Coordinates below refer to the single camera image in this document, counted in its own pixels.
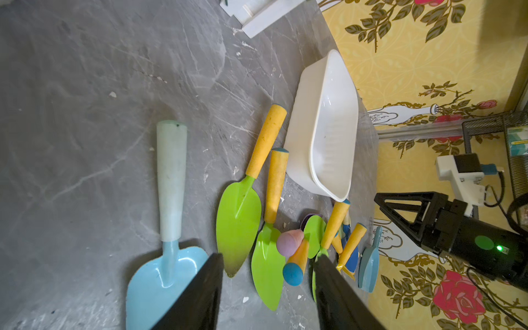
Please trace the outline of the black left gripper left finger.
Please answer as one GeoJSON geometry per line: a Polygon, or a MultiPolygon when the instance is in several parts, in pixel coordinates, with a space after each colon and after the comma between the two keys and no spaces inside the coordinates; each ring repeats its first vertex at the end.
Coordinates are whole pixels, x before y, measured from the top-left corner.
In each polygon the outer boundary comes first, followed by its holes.
{"type": "Polygon", "coordinates": [[[222,254],[212,254],[154,329],[216,329],[224,275],[222,254]]]}

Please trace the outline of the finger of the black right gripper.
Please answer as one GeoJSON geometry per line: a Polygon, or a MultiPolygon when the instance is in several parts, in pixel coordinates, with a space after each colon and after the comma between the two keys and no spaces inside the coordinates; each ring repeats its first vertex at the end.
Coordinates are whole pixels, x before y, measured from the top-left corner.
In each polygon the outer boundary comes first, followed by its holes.
{"type": "Polygon", "coordinates": [[[448,196],[440,192],[379,192],[374,201],[412,241],[423,241],[434,229],[437,214],[448,204],[448,196]]]}

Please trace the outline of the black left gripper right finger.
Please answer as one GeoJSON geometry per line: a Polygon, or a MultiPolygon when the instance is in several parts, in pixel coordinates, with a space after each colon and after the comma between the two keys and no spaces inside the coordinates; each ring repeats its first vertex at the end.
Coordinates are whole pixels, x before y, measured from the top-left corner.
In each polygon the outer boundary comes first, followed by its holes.
{"type": "Polygon", "coordinates": [[[321,329],[384,328],[327,256],[321,256],[315,262],[313,270],[316,275],[316,305],[321,329]]]}

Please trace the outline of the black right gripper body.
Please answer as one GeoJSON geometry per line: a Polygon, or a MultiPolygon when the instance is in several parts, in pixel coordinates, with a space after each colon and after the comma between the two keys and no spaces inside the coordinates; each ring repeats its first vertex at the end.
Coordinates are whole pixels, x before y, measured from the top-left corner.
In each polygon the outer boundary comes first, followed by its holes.
{"type": "Polygon", "coordinates": [[[489,279],[527,288],[527,236],[466,217],[466,204],[440,199],[430,202],[423,218],[420,246],[467,262],[489,279]]]}

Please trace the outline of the light blue trowel white handle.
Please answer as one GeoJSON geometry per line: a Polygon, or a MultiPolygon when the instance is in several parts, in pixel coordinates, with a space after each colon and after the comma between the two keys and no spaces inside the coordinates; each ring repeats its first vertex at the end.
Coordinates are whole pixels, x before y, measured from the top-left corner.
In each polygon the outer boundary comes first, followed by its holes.
{"type": "Polygon", "coordinates": [[[188,128],[157,124],[157,178],[162,256],[142,265],[126,292],[127,329],[152,329],[176,303],[208,259],[204,249],[180,248],[188,128]]]}

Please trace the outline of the green pointed trowel yellow handle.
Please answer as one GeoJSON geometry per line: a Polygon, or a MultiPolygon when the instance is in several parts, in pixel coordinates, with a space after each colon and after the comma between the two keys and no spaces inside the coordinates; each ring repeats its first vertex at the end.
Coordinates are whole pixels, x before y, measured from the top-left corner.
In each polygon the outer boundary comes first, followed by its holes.
{"type": "Polygon", "coordinates": [[[245,177],[223,192],[216,218],[217,250],[233,278],[247,259],[260,226],[262,203],[253,185],[283,126],[287,110],[273,104],[258,135],[245,177]]]}

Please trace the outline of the white plastic storage box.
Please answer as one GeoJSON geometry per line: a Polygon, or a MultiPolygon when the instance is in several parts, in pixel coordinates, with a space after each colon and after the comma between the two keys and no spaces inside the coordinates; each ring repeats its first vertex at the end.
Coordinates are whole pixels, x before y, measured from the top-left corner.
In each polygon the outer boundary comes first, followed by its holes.
{"type": "Polygon", "coordinates": [[[348,198],[359,111],[356,86],[337,50],[303,70],[284,143],[295,183],[337,202],[348,198]]]}

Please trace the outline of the light blue dustpan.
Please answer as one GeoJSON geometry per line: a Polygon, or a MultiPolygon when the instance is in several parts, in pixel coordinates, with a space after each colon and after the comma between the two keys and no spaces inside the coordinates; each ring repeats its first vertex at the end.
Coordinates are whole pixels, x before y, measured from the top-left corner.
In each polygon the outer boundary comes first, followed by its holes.
{"type": "Polygon", "coordinates": [[[373,244],[371,247],[367,247],[362,255],[360,262],[360,272],[357,280],[358,287],[368,293],[374,291],[380,265],[380,242],[382,238],[382,227],[377,227],[373,244]]]}

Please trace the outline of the artificial flowers white fence planter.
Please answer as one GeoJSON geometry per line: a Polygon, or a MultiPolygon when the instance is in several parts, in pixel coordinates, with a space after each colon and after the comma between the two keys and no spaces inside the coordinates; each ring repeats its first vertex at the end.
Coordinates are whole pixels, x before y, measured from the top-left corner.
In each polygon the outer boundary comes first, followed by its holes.
{"type": "Polygon", "coordinates": [[[299,6],[302,0],[227,0],[221,8],[242,25],[247,37],[253,38],[299,6]]]}

